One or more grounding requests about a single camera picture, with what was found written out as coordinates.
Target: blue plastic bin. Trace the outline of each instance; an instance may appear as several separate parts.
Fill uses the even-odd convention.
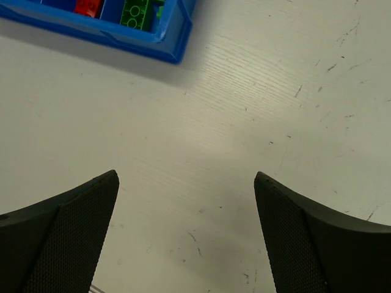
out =
[[[73,13],[76,0],[0,0],[0,16],[171,63],[182,60],[196,0],[166,0],[151,32],[120,25],[125,0],[104,0],[99,18]]]

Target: table surface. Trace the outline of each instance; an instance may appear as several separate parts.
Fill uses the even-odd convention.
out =
[[[100,289],[275,292],[257,171],[391,224],[390,9],[199,0],[179,66],[0,20],[0,213],[114,168]]]

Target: blue tray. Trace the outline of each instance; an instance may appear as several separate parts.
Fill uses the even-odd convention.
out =
[[[151,32],[120,25],[125,0],[104,0],[99,18],[73,13],[76,0],[0,0],[0,16],[91,42],[179,63],[196,0],[166,0]]]

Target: lego stud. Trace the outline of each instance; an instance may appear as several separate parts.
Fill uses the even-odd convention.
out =
[[[132,8],[130,8],[130,15],[133,17],[139,16],[140,12],[140,7],[138,6],[133,6]]]
[[[128,20],[127,25],[128,25],[128,27],[135,28],[137,26],[137,20],[135,20],[134,18],[131,18],[130,20]]]

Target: storage box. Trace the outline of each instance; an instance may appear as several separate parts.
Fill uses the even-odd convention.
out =
[[[120,24],[127,0],[102,1],[97,18],[74,13],[77,0],[0,0],[0,16],[167,62],[181,61],[196,0],[166,0],[160,19],[154,6],[150,31]]]

